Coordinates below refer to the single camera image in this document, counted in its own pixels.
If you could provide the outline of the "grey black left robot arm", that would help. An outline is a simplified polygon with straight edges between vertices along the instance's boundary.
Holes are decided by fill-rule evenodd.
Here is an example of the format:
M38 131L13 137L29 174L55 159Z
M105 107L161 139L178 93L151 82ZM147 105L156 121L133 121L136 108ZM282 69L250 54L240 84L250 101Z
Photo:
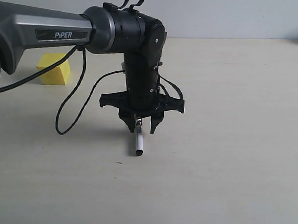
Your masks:
M160 93L166 36L159 19L112 3L74 14L0 1L0 73L13 74L24 51L31 48L72 46L84 53L122 53L126 91L103 94L99 103L118 108L119 118L131 132L137 119L149 117L154 132L166 111L184 112L182 95ZM32 79L2 87L0 93Z

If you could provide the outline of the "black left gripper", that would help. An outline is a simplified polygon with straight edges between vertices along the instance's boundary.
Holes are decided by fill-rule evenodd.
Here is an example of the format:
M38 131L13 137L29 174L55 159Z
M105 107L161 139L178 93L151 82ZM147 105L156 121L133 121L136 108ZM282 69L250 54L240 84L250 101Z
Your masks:
M120 111L119 118L127 125L129 131L135 131L135 117L151 117L150 134L154 134L157 126L163 121L164 116L156 114L165 111L178 111L184 113L185 100L178 86L167 80L178 93L179 98L171 97L167 90L160 93L159 67L158 62L152 67L140 63L130 64L126 61L121 63L126 79L126 91L106 93L100 96L100 106L116 107Z

